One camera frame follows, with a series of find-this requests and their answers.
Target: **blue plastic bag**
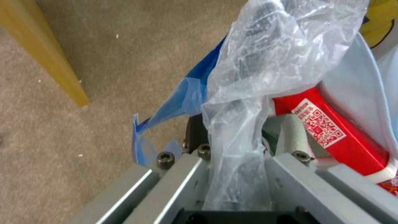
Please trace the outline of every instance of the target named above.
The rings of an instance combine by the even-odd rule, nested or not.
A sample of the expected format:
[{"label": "blue plastic bag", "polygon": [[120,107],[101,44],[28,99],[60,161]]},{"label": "blue plastic bag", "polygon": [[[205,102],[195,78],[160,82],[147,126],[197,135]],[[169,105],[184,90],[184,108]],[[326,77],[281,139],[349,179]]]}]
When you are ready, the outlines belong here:
[{"label": "blue plastic bag", "polygon": [[[138,114],[133,116],[134,162],[150,166],[155,161],[158,152],[144,137],[147,129],[181,115],[194,116],[201,113],[201,106],[207,99],[207,78],[216,65],[223,42],[224,39],[181,80],[174,93],[151,118],[139,123]],[[179,158],[182,152],[176,141],[172,141],[165,151],[173,152],[176,158]]]}]

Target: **qr code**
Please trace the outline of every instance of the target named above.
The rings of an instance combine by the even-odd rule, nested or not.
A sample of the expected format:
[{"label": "qr code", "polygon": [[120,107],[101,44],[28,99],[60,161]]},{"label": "qr code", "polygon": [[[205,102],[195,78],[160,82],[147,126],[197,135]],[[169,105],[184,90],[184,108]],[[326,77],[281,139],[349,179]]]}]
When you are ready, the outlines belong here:
[{"label": "qr code", "polygon": [[322,110],[308,99],[302,100],[292,113],[300,118],[305,130],[323,148],[335,144],[346,136]]}]

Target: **yellow wooden beam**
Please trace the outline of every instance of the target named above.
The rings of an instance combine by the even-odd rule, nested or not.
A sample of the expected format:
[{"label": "yellow wooden beam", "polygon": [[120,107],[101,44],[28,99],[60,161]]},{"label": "yellow wooden beam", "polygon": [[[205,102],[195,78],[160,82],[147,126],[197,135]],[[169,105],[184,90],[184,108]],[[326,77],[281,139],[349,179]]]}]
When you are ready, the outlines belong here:
[{"label": "yellow wooden beam", "polygon": [[88,97],[34,0],[0,0],[0,24],[79,105]]}]

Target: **beige carpet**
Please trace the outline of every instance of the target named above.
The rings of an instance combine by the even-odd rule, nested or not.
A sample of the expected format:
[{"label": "beige carpet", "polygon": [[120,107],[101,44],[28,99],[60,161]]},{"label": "beige carpet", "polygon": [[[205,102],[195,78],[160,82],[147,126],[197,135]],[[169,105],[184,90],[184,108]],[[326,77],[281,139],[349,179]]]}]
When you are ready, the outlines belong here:
[{"label": "beige carpet", "polygon": [[[132,163],[132,114],[155,112],[245,1],[39,0],[86,109],[0,28],[1,222],[64,222],[105,189]],[[174,119],[149,137],[162,148],[185,126]]]}]

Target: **yellow object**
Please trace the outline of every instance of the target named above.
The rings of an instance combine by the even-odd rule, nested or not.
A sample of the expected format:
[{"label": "yellow object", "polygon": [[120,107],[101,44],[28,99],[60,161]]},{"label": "yellow object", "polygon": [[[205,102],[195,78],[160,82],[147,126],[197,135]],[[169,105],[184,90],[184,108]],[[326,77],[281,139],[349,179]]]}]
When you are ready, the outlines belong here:
[{"label": "yellow object", "polygon": [[360,31],[368,45],[376,47],[394,26],[398,26],[394,24],[394,19],[398,18],[398,1],[372,0],[369,6]]},{"label": "yellow object", "polygon": [[34,0],[0,0],[0,24],[79,105],[88,97]]}]

